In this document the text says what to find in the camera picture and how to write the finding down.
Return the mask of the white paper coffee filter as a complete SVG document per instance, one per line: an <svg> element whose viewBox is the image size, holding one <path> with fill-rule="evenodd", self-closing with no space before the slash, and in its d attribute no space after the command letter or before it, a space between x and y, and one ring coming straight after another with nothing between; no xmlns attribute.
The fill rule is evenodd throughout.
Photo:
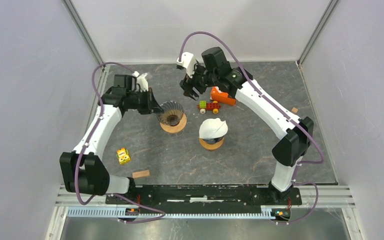
<svg viewBox="0 0 384 240"><path fill-rule="evenodd" d="M200 139L217 139L224 137L228 130L229 128L225 120L209 118L202 122L198 134Z"/></svg>

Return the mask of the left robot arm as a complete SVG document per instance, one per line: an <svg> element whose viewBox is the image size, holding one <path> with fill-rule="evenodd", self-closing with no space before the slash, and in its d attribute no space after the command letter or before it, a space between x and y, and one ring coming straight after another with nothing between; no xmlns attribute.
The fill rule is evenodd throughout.
<svg viewBox="0 0 384 240"><path fill-rule="evenodd" d="M141 115L163 110L148 85L150 74L117 74L114 83L102 96L96 114L79 144L63 152L59 163L65 188L71 193L104 196L118 194L125 204L133 203L137 190L130 177L109 174L102 162L108 140L125 112L136 110Z"/></svg>

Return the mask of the smoky grey dripper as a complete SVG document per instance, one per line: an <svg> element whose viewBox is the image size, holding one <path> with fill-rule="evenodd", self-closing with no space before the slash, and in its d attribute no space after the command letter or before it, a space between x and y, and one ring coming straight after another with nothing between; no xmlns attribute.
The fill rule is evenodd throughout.
<svg viewBox="0 0 384 240"><path fill-rule="evenodd" d="M162 112L156 114L157 119L163 125L174 127L177 126L183 115L183 106L176 101L165 101L160 105Z"/></svg>

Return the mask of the orange coffee filter box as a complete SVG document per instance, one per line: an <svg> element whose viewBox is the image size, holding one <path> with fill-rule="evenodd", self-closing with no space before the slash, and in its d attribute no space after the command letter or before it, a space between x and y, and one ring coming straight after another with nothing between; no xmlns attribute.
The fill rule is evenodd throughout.
<svg viewBox="0 0 384 240"><path fill-rule="evenodd" d="M230 97L227 92L221 91L217 86L212 87L210 99L229 106L235 106L237 102L236 99Z"/></svg>

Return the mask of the wooden ring stand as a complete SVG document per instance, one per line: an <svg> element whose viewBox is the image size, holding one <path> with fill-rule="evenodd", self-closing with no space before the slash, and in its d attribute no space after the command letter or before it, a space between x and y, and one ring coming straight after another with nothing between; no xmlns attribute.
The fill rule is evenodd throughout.
<svg viewBox="0 0 384 240"><path fill-rule="evenodd" d="M224 138L222 138L220 141L216 142L216 143L208 143L206 141L204 141L203 139L199 139L199 143L200 145L207 151L216 151L217 149L219 149L223 143L224 143Z"/></svg>
<svg viewBox="0 0 384 240"><path fill-rule="evenodd" d="M187 116L185 114L183 114L181 120L179 121L179 123L177 125L170 126L170 125L165 125L163 123L160 123L160 126L165 132L167 132L169 134L177 134L177 133L181 132L186 127L186 124L187 124Z"/></svg>

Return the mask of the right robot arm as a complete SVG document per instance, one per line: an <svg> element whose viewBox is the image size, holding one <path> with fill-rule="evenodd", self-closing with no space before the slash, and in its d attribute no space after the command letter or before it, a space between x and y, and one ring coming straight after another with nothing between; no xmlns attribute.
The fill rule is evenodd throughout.
<svg viewBox="0 0 384 240"><path fill-rule="evenodd" d="M186 73L180 82L183 94L197 100L206 89L218 87L250 108L271 128L279 142L272 149L277 163L268 196L273 203L282 204L293 188L298 162L311 145L314 121L287 111L243 67L233 68L220 47L209 48L201 56L203 64L190 52L181 53L176 60L177 68Z"/></svg>

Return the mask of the blue plastic dripper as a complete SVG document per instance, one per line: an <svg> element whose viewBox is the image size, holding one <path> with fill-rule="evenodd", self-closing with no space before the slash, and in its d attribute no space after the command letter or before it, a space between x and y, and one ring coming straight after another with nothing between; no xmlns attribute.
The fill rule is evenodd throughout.
<svg viewBox="0 0 384 240"><path fill-rule="evenodd" d="M202 138L202 140L209 145L217 144L221 142L223 139L224 139L224 136L220 136L216 138Z"/></svg>

